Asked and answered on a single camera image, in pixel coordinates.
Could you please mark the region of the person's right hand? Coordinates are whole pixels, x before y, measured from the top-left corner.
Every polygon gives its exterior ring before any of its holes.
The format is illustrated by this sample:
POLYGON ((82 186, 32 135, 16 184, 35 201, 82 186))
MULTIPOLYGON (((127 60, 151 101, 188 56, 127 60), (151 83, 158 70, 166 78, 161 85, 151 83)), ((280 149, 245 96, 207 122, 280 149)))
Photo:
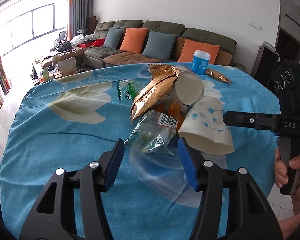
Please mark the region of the person's right hand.
POLYGON ((276 148, 275 150, 275 166, 274 166, 274 175, 275 175, 275 184, 277 187, 282 187, 288 183, 288 168, 290 167, 293 170, 300 170, 300 154, 291 159, 286 165, 280 159, 280 152, 279 149, 276 148))

